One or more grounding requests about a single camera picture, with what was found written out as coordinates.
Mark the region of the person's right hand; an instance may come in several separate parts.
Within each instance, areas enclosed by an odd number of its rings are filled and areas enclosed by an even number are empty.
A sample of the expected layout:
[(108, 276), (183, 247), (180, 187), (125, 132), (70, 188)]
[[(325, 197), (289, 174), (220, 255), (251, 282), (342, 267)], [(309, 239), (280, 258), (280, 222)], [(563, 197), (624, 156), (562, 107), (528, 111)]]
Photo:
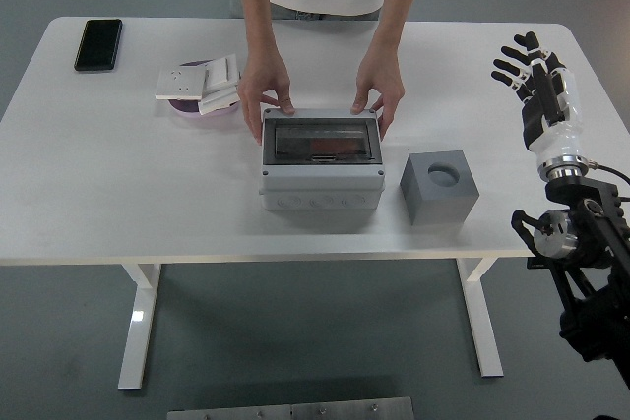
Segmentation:
[(262, 144), (261, 105), (277, 107), (285, 115), (293, 115), (290, 79), (284, 60), (279, 55), (251, 55), (240, 80), (238, 96), (243, 117), (254, 140)]

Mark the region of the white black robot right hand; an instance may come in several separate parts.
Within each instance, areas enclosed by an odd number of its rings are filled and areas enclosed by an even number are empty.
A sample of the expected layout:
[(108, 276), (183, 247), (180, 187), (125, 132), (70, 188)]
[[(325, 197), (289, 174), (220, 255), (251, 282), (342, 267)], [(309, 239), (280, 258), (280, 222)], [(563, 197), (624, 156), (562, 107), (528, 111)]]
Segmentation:
[(543, 48), (532, 31), (514, 36), (516, 47), (503, 46), (491, 77), (511, 89), (522, 103), (523, 140), (545, 175), (557, 161), (584, 159), (581, 103), (573, 73), (557, 55)]

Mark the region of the person's left hand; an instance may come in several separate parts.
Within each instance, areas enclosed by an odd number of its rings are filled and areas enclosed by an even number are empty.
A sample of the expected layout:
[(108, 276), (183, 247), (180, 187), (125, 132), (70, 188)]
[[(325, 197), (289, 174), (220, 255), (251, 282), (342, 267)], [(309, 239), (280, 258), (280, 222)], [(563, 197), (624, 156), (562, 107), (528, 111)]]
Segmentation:
[(365, 55), (358, 68), (356, 96), (350, 109), (353, 114), (358, 114), (367, 107), (369, 94), (373, 90), (379, 96), (371, 105), (371, 110), (379, 113), (378, 127), (380, 139), (383, 140), (405, 95), (396, 54), (383, 58)]

